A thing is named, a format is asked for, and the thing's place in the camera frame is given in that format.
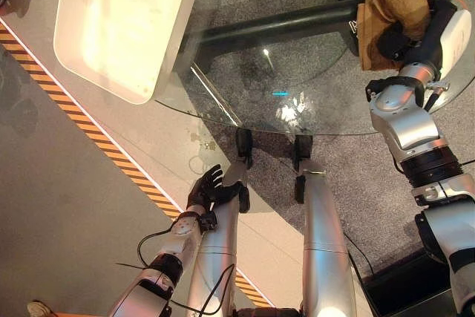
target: glass tabletop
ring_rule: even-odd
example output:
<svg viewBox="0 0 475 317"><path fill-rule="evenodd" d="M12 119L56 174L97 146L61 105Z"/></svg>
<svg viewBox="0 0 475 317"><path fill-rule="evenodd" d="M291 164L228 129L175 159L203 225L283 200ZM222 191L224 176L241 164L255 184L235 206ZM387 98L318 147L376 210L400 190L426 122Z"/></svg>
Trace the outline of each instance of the glass tabletop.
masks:
<svg viewBox="0 0 475 317"><path fill-rule="evenodd" d="M352 20L363 1L195 0L174 70L157 83L156 101L243 128L372 133L364 88L396 72L360 69ZM446 77L451 88L432 111L473 79L473 32Z"/></svg>

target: silver robot arm segment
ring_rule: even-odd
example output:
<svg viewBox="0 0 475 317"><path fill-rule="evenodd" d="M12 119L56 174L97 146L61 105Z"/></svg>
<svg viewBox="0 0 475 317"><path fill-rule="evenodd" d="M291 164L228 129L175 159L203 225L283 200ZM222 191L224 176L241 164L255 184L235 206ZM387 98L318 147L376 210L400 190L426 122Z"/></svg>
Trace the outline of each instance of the silver robot arm segment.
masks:
<svg viewBox="0 0 475 317"><path fill-rule="evenodd" d="M448 264L456 309L462 313L475 304L475 182L463 172L443 133L422 107L426 89L447 89L445 83L438 82L441 74L450 70L441 67L447 62L441 57L449 56L442 42L448 37L447 29L465 33L465 44L458 44L451 66L468 42L470 26L460 29L467 24L467 13L454 10L450 14L446 13L442 22L435 15L433 22L439 23L431 24L420 48L406 55L399 75L370 83L367 95L374 129L383 134L401 165L417 204L427 207L416 216L419 234L427 253ZM437 34L439 43L434 39Z"/></svg>
<svg viewBox="0 0 475 317"><path fill-rule="evenodd" d="M192 205L179 216L158 255L129 285L108 316L171 315L168 301L200 245L202 233L198 217L205 211L200 205Z"/></svg>

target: metal bracket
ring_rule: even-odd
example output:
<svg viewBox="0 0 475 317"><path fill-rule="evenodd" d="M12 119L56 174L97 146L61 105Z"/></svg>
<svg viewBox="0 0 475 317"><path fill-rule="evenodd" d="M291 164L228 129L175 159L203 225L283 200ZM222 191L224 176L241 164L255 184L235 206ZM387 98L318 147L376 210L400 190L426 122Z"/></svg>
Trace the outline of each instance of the metal bracket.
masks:
<svg viewBox="0 0 475 317"><path fill-rule="evenodd" d="M457 196L475 200L475 181L470 174L459 174L442 181L417 187L411 191L418 206L451 201Z"/></svg>

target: white tray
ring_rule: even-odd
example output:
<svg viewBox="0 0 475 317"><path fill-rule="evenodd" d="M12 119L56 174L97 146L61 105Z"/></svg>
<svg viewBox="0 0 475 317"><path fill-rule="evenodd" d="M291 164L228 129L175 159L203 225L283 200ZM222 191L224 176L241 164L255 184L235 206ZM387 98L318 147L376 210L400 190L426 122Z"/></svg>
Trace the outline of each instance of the white tray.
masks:
<svg viewBox="0 0 475 317"><path fill-rule="evenodd" d="M53 46L69 71L133 104L171 73L194 0L59 0Z"/></svg>

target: brown cloth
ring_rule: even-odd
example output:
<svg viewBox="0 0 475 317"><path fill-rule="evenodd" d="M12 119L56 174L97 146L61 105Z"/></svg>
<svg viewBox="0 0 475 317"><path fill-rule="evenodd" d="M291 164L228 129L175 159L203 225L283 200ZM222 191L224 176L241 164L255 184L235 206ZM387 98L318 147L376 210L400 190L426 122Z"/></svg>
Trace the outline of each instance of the brown cloth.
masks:
<svg viewBox="0 0 475 317"><path fill-rule="evenodd" d="M400 62L384 58L376 47L384 30L397 21L402 23L406 36L421 39L430 21L428 1L366 0L358 6L358 46L363 71L401 67Z"/></svg>

